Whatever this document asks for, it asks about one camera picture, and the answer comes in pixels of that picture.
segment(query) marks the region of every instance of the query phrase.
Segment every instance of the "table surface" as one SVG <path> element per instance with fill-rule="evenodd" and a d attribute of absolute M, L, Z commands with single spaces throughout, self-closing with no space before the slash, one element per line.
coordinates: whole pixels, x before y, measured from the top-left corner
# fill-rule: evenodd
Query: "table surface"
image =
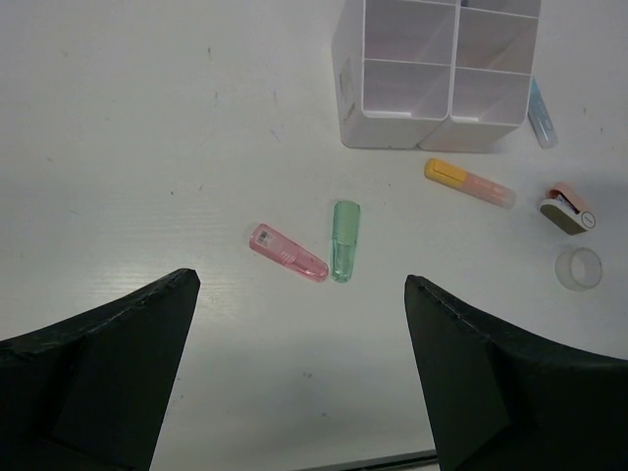
<path fill-rule="evenodd" d="M 545 2 L 536 71 L 560 144 L 529 126 L 449 155 L 511 211 L 427 182 L 434 154 L 340 143 L 340 0 L 8 0 L 0 5 L 0 334 L 180 267 L 202 281 L 154 470 L 288 471 L 434 446 L 403 283 L 423 275 L 552 340 L 628 358 L 628 3 Z M 598 227 L 536 210 L 572 181 Z M 353 280 L 255 255 L 267 223 L 324 258 L 334 202 L 363 208 Z M 552 262 L 590 246 L 602 284 Z"/>

